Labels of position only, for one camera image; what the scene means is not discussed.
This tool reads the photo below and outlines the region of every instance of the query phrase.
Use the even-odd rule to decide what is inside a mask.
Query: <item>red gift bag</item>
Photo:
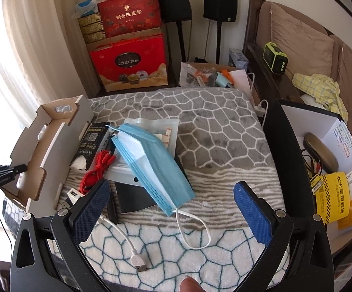
[[[106,38],[161,27],[158,0],[107,0],[98,6]]]

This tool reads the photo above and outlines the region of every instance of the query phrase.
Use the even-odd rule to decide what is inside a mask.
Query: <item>gray patterned blanket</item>
[[[137,273],[124,238],[99,224],[81,244],[97,273],[109,282],[149,291],[178,291],[186,274],[207,292],[233,291],[264,249],[234,202],[235,183],[245,180],[274,210],[284,208],[267,141],[246,95],[213,87],[176,88],[96,98],[92,108],[97,122],[118,125],[127,117],[179,118],[176,153],[196,194],[181,209],[204,219],[212,232],[209,247],[190,250],[183,245],[175,216],[167,217],[157,207],[120,215],[120,226],[146,259],[148,271]],[[82,176],[70,170],[61,204]],[[206,242],[201,224],[183,218],[183,226],[191,244]],[[57,247],[52,248],[58,256]],[[285,267],[286,258],[272,284],[280,281]]]

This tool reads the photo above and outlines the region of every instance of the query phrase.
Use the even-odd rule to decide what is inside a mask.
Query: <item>blue gripper pad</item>
[[[257,242],[268,247],[272,240],[273,226],[261,207],[259,207],[258,201],[260,199],[243,181],[234,186],[234,200]]]
[[[87,241],[102,210],[110,199],[110,184],[99,180],[85,196],[78,199],[71,209],[70,227],[73,241],[78,245]]]

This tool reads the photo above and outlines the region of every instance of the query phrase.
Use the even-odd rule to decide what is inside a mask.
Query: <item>human finger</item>
[[[180,292],[205,292],[205,291],[193,278],[188,276],[181,282]]]

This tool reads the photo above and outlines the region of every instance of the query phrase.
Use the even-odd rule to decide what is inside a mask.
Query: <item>yellow label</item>
[[[317,213],[325,224],[349,215],[350,193],[344,172],[322,176],[323,186],[315,193]]]

